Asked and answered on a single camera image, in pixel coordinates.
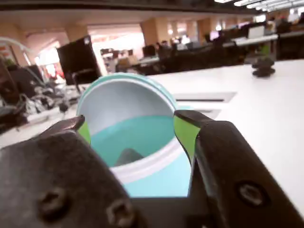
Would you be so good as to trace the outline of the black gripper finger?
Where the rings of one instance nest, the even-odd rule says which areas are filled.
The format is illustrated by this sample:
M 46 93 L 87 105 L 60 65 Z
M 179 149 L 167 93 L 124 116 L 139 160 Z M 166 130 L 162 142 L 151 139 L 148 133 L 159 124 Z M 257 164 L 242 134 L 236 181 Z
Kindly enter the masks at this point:
M 217 228 L 301 228 L 304 220 L 254 150 L 229 121 L 176 110 L 174 133 L 204 185 Z
M 0 151 L 3 228 L 140 228 L 142 217 L 80 134 L 83 116 Z

